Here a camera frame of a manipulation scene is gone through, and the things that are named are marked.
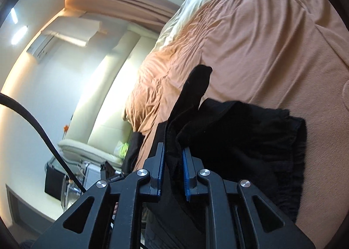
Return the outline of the cream padded headboard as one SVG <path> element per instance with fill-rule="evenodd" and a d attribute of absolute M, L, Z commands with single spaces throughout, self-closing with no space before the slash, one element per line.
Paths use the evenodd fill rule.
<path fill-rule="evenodd" d="M 154 48 L 158 34 L 128 24 L 117 45 L 101 61 L 87 81 L 64 139 L 58 143 L 68 160 L 103 163 L 120 168 L 121 147 L 132 133 L 124 118 L 140 65 Z"/>

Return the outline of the wall air conditioner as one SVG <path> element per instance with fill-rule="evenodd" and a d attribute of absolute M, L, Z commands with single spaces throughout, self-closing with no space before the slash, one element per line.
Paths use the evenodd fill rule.
<path fill-rule="evenodd" d="M 55 45 L 56 40 L 54 35 L 40 34 L 30 47 L 27 48 L 27 53 L 32 56 L 37 63 L 40 63 L 51 50 L 52 46 Z"/>

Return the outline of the peach curtain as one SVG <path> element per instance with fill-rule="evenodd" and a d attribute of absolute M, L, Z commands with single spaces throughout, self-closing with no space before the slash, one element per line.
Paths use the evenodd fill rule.
<path fill-rule="evenodd" d="M 120 18 L 159 33 L 179 5 L 168 0 L 65 0 L 65 8 Z"/>

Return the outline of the black pants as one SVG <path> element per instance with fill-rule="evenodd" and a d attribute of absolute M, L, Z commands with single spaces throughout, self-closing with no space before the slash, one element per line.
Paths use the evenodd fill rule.
<path fill-rule="evenodd" d="M 196 66 L 154 142 L 164 143 L 163 193 L 149 203 L 147 248 L 312 248 L 296 226 L 306 122 L 286 109 L 205 98 Z M 206 194 L 186 200 L 183 150 L 201 159 Z"/>

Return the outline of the green tissue pack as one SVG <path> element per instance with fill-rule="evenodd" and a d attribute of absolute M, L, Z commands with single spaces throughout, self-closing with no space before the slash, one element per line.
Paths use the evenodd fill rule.
<path fill-rule="evenodd" d="M 129 144 L 127 142 L 118 141 L 114 148 L 113 155 L 123 160 L 126 157 L 128 149 Z"/>

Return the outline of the orange bed blanket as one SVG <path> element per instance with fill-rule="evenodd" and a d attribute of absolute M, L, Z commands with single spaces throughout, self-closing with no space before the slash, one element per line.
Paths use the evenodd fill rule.
<path fill-rule="evenodd" d="M 348 29 L 328 0 L 210 0 L 145 58 L 125 107 L 145 139 L 167 120 L 190 71 L 213 69 L 207 97 L 282 108 L 306 121 L 305 183 L 297 226 L 316 248 L 348 213 Z"/>

